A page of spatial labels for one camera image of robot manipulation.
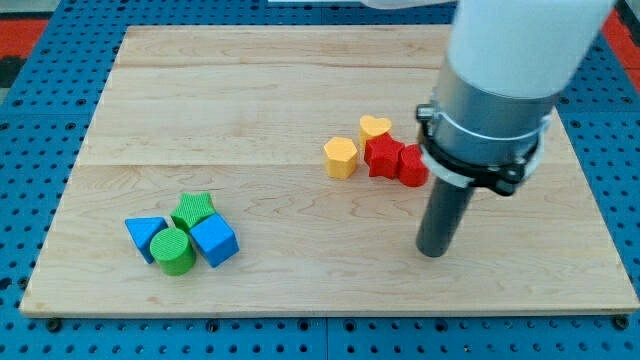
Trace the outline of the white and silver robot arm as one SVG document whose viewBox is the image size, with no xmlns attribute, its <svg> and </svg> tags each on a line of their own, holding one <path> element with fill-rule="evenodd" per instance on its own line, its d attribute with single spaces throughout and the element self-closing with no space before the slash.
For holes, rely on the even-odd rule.
<svg viewBox="0 0 640 360">
<path fill-rule="evenodd" d="M 422 147 L 471 165 L 512 164 L 532 151 L 611 0 L 459 0 Z"/>
</svg>

